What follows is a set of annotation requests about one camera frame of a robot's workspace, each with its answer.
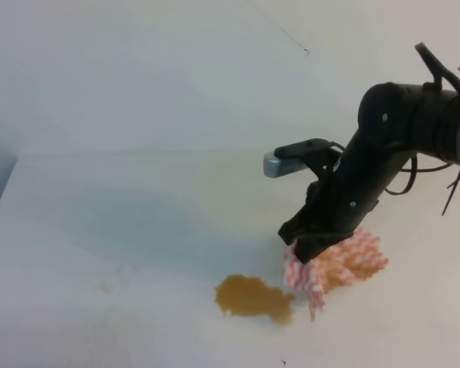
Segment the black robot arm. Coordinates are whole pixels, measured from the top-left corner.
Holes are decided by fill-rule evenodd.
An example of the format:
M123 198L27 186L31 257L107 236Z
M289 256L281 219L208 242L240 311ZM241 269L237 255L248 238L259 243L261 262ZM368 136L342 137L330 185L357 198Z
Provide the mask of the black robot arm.
M311 139L277 148L318 180L304 206L278 234L308 263L352 236L408 160L417 153L460 166L460 93L394 83L371 87L360 103L358 129L343 152Z

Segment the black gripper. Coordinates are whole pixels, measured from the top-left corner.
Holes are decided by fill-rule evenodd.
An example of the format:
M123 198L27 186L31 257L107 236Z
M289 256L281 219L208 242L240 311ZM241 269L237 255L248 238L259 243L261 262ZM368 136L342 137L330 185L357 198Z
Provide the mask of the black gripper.
M286 245L296 241L294 255L301 264L350 238L410 157L409 150L371 142L356 132L338 167L319 181L297 221L292 218L279 228L279 237Z

